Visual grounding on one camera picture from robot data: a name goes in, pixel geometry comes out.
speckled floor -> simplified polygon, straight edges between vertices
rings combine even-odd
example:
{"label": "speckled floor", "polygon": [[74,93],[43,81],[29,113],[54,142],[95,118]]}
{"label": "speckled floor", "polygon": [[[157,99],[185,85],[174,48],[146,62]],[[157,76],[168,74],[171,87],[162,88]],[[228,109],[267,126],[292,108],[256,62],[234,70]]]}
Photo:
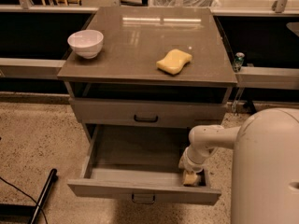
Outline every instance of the speckled floor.
{"label": "speckled floor", "polygon": [[[227,113],[223,125],[241,125],[248,116]],[[144,205],[79,198],[67,186],[67,179],[79,176],[89,143],[65,95],[0,93],[0,137],[0,176],[35,199],[50,170],[58,170],[59,179],[45,206],[49,224],[230,223],[232,150],[220,148],[207,163],[212,188],[222,191],[214,206]],[[31,200],[1,181],[0,203],[33,205]],[[45,223],[43,217],[38,223]]]}

sponge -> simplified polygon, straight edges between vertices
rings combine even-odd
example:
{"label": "sponge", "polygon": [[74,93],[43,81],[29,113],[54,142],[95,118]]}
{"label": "sponge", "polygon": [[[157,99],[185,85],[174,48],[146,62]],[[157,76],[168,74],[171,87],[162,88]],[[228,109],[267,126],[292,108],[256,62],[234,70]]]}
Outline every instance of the sponge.
{"label": "sponge", "polygon": [[179,73],[186,63],[192,60],[192,55],[179,49],[170,50],[164,59],[156,63],[157,67],[171,75]]}
{"label": "sponge", "polygon": [[183,185],[184,186],[198,186],[198,184],[201,182],[202,177],[198,175],[197,173],[191,171],[184,170],[183,173]]}

drawer handle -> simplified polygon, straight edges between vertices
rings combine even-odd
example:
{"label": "drawer handle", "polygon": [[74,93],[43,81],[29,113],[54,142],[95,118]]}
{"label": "drawer handle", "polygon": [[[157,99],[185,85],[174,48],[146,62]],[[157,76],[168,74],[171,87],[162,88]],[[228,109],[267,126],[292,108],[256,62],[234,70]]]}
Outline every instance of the drawer handle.
{"label": "drawer handle", "polygon": [[155,195],[152,196],[152,201],[150,201],[150,202],[144,202],[144,201],[137,201],[137,200],[135,199],[135,195],[132,194],[132,202],[133,202],[133,203],[137,203],[137,204],[147,204],[147,205],[152,205],[152,204],[154,204],[154,203],[156,202],[156,196],[155,196]]}
{"label": "drawer handle", "polygon": [[147,123],[155,123],[158,121],[158,116],[156,116],[155,118],[151,119],[151,118],[140,118],[137,115],[134,115],[134,120],[136,122],[147,122]]}

cabinet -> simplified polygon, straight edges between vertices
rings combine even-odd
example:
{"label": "cabinet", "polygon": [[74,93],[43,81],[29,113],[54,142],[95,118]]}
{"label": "cabinet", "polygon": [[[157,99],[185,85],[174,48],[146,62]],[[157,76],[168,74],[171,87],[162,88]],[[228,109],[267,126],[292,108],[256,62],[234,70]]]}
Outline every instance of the cabinet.
{"label": "cabinet", "polygon": [[[189,129],[221,123],[236,85],[210,11],[101,7],[88,29],[104,34],[102,51],[91,60],[72,53],[58,75],[91,143],[70,188],[135,203],[215,203],[221,192],[207,171],[184,187],[178,169]],[[155,66],[171,49],[193,56],[176,76]]]}

black cable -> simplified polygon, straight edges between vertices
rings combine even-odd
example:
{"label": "black cable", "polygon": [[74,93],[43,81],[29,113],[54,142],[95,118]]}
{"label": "black cable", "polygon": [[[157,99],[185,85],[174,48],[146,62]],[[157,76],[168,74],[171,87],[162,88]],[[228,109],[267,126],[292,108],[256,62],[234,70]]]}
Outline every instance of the black cable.
{"label": "black cable", "polygon": [[44,213],[44,210],[37,204],[37,201],[32,197],[30,196],[29,194],[27,194],[26,192],[22,191],[21,189],[19,189],[18,187],[14,186],[13,184],[7,182],[3,177],[0,176],[0,180],[2,180],[3,182],[5,182],[6,184],[10,185],[12,188],[18,190],[20,193],[22,193],[23,195],[25,195],[26,197],[30,198],[39,208],[40,208],[40,211],[41,213],[43,214],[44,218],[45,218],[45,221],[46,221],[46,224],[48,224],[48,221],[47,221],[47,218],[46,218],[46,215]]}

